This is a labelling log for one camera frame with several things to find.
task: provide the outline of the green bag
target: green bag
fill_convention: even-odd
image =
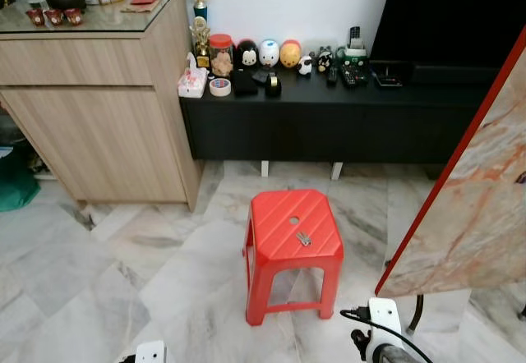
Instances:
[[[19,151],[14,149],[0,159],[0,211],[24,207],[39,191],[40,186]]]

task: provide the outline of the marble floor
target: marble floor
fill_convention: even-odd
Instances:
[[[0,363],[114,363],[137,344],[163,339],[172,362],[359,362],[349,334],[366,330],[335,315],[244,320],[241,257],[247,208],[260,191],[313,187],[328,195],[344,239],[335,312],[374,296],[433,181],[421,168],[328,163],[207,163],[196,211],[185,205],[96,206],[78,222],[56,182],[24,209],[0,214]],[[321,274],[275,279],[271,301],[316,299]],[[526,323],[515,311],[526,284],[426,296],[413,335],[434,362],[526,362]],[[413,298],[399,299],[403,326]]]

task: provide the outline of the stool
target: stool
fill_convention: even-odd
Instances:
[[[253,263],[248,248],[253,247]],[[263,192],[252,199],[243,247],[247,260],[247,322],[263,322],[267,312],[319,310],[333,314],[344,245],[325,195],[313,189]],[[324,270],[321,300],[267,306],[274,276],[287,269]]]

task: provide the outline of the red cup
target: red cup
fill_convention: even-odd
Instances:
[[[28,10],[25,12],[25,14],[27,14],[28,17],[31,19],[33,25],[42,26],[45,24],[44,14],[42,14],[41,8],[34,8],[33,10]]]
[[[82,23],[82,13],[80,8],[68,8],[64,10],[67,20],[72,23],[72,25],[77,26]]]
[[[49,10],[44,11],[44,14],[46,15],[46,17],[48,17],[48,20],[51,22],[51,25],[62,25],[62,11],[57,10],[56,8],[51,8]]]

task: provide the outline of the television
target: television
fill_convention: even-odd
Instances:
[[[526,22],[526,0],[386,0],[373,69],[406,82],[492,82]]]

